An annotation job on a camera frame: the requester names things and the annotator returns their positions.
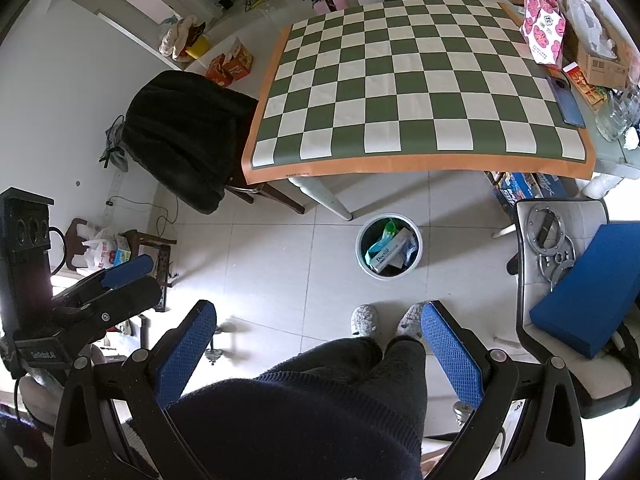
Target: shoe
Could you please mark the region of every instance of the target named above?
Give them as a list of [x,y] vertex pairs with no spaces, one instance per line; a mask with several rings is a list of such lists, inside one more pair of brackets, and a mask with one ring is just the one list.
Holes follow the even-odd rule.
[[378,311],[372,305],[361,305],[351,314],[351,333],[356,337],[378,335]]
[[396,329],[396,337],[399,335],[407,335],[415,339],[422,338],[422,308],[424,303],[415,303],[406,311],[398,328]]

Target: bucket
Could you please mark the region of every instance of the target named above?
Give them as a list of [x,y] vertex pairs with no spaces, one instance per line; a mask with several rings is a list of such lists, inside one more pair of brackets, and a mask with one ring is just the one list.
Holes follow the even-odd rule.
[[[376,273],[372,270],[364,260],[364,254],[367,250],[382,236],[382,231],[385,228],[386,223],[389,219],[393,219],[396,224],[398,230],[406,227],[409,231],[412,231],[415,240],[418,243],[418,250],[415,251],[411,256],[411,263],[405,269],[398,269],[393,266],[386,266],[382,269],[380,274]],[[369,276],[376,278],[377,280],[382,280],[388,282],[389,280],[396,280],[401,276],[406,276],[409,272],[415,269],[420,263],[420,259],[422,258],[422,250],[423,250],[423,241],[422,241],[422,233],[420,232],[420,228],[406,216],[398,214],[398,213],[382,213],[380,215],[374,216],[371,220],[369,220],[366,224],[364,224],[360,232],[358,233],[358,237],[356,238],[356,259],[360,264],[362,270],[364,270]]]

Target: red box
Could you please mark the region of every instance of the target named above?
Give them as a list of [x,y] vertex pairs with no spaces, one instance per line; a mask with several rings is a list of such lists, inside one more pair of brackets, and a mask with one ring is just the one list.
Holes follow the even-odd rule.
[[209,68],[207,68],[207,73],[205,74],[207,79],[211,79],[222,87],[229,86],[234,80],[231,74],[222,67],[224,62],[224,54],[216,56],[211,63],[209,63]]
[[251,73],[251,65],[254,63],[254,56],[236,38],[231,50],[226,54],[222,68],[231,74],[234,80],[242,79]]

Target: yellow container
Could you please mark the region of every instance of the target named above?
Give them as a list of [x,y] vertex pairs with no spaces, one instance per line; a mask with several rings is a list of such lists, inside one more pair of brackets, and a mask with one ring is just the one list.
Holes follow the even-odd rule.
[[193,59],[199,59],[206,53],[207,50],[211,48],[211,44],[207,41],[203,35],[201,35],[194,44],[185,48],[187,54],[189,54]]

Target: white wall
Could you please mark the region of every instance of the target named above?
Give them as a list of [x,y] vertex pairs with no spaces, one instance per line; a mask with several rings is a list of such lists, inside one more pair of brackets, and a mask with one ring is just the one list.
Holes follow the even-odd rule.
[[[166,65],[70,0],[47,7],[31,0],[0,46],[0,190],[53,198],[50,223],[64,232],[76,216],[102,218],[114,177],[98,163],[104,131]],[[120,194],[152,202],[157,185],[131,164]],[[146,230],[148,210],[116,206],[113,224]],[[51,263],[61,257],[54,242]]]

